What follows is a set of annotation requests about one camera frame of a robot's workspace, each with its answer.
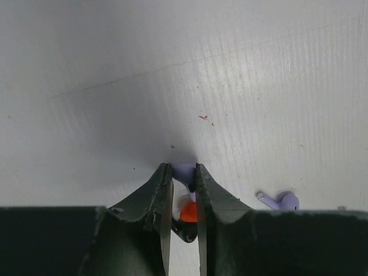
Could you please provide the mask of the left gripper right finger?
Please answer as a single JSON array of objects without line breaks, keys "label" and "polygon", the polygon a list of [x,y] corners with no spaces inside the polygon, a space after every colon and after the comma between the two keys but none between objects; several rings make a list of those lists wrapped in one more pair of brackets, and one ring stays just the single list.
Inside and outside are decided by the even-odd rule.
[{"label": "left gripper right finger", "polygon": [[195,166],[201,275],[271,275],[261,253],[261,225],[270,212],[256,211],[222,187],[203,164]]}]

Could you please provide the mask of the purple earbud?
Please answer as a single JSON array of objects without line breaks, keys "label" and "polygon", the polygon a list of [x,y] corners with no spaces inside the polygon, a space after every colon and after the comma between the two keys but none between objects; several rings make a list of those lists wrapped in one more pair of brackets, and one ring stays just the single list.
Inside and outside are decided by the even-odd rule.
[{"label": "purple earbud", "polygon": [[195,171],[192,164],[176,164],[172,166],[172,177],[183,184],[192,202],[196,202]]},{"label": "purple earbud", "polygon": [[272,210],[299,210],[300,202],[298,197],[290,192],[286,191],[278,195],[276,199],[269,197],[267,194],[263,192],[258,192],[256,194],[256,198],[266,205],[267,207],[271,208]]}]

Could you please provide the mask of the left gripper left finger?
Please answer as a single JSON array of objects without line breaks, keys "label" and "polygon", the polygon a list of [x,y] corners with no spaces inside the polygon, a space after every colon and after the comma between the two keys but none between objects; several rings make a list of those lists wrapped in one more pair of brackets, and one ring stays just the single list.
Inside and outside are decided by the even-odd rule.
[{"label": "left gripper left finger", "polygon": [[91,248],[78,275],[168,275],[172,166],[162,163],[132,194],[98,211]]}]

